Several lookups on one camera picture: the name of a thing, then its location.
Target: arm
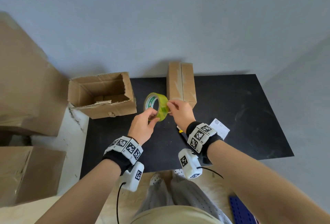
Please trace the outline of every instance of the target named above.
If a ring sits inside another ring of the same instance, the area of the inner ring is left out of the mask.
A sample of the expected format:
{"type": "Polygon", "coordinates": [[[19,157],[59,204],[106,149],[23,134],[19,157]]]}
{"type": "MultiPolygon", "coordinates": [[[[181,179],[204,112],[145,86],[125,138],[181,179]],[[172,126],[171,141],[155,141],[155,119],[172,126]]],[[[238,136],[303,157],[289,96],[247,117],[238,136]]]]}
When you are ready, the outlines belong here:
{"type": "MultiPolygon", "coordinates": [[[[148,118],[156,113],[156,110],[149,108],[134,117],[128,135],[141,146],[150,138],[159,121],[155,118],[148,124],[148,118]]],[[[36,224],[94,224],[120,173],[118,164],[109,159],[102,160],[55,202],[36,224]]]]}
{"type": "MultiPolygon", "coordinates": [[[[171,100],[168,107],[184,132],[196,121],[187,102],[171,100]]],[[[291,182],[222,140],[208,147],[207,156],[261,223],[330,223],[330,216],[291,182]]]]}

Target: light yellow shirt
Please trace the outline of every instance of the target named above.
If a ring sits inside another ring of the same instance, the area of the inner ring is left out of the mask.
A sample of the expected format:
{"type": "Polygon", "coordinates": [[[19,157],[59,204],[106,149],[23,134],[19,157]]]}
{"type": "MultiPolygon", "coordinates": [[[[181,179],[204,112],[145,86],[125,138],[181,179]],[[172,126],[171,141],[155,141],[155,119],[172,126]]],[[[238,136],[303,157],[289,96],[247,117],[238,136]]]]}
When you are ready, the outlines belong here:
{"type": "Polygon", "coordinates": [[[132,224],[223,224],[212,215],[192,206],[162,206],[133,218],[132,224]]]}

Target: blue plastic object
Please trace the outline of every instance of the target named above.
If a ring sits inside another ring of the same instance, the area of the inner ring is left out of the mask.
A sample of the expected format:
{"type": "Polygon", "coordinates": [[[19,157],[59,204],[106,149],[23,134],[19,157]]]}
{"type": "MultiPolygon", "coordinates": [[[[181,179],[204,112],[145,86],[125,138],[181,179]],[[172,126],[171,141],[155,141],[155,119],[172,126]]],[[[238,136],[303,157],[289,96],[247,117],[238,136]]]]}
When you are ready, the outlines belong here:
{"type": "Polygon", "coordinates": [[[237,196],[229,196],[229,202],[236,224],[259,223],[237,196]]]}

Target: black wristband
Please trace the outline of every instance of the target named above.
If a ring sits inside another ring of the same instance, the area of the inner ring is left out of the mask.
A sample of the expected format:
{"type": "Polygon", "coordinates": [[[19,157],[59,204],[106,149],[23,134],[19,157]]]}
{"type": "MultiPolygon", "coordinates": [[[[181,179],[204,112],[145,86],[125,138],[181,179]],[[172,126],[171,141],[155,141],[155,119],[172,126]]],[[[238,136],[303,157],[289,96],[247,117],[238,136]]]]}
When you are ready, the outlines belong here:
{"type": "Polygon", "coordinates": [[[105,155],[103,156],[102,160],[104,159],[110,159],[113,162],[117,163],[118,166],[121,169],[121,173],[120,176],[122,176],[124,174],[124,172],[132,165],[131,162],[129,161],[129,159],[127,159],[122,153],[114,151],[114,150],[110,150],[108,152],[105,153],[105,155]]]}
{"type": "MultiPolygon", "coordinates": [[[[199,125],[201,124],[201,122],[197,122],[197,121],[194,121],[192,123],[189,124],[189,126],[187,127],[187,130],[186,130],[186,134],[187,134],[187,137],[189,137],[189,135],[193,132],[193,130],[199,125]]],[[[197,156],[200,156],[200,157],[205,157],[207,158],[207,150],[208,150],[208,147],[216,142],[217,140],[223,140],[219,135],[215,134],[211,137],[209,137],[208,141],[206,143],[204,143],[203,147],[202,147],[202,150],[200,152],[200,154],[197,154],[197,156]]]]}

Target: person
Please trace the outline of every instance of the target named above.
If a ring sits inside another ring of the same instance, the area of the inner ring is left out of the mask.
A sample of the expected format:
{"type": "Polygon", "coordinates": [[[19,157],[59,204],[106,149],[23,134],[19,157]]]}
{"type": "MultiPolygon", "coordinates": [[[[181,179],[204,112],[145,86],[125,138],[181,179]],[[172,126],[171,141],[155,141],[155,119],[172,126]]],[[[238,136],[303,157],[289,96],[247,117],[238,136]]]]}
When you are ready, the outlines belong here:
{"type": "MultiPolygon", "coordinates": [[[[175,123],[184,132],[196,121],[187,102],[170,100],[167,105],[175,123]]],[[[156,110],[149,108],[135,116],[132,121],[128,136],[141,146],[148,141],[159,121],[159,118],[155,118],[148,123],[148,119],[155,114],[156,110]]],[[[330,215],[296,186],[224,141],[211,143],[207,149],[207,157],[216,172],[224,177],[235,194],[262,224],[330,223],[330,215]]],[[[103,159],[36,223],[95,223],[120,174],[121,168],[117,163],[103,159]]],[[[157,175],[153,177],[153,181],[155,180],[155,183],[151,183],[147,197],[132,223],[231,223],[199,187],[192,181],[185,180],[180,176],[180,172],[174,172],[171,190],[175,192],[172,192],[172,196],[157,175]]]]}

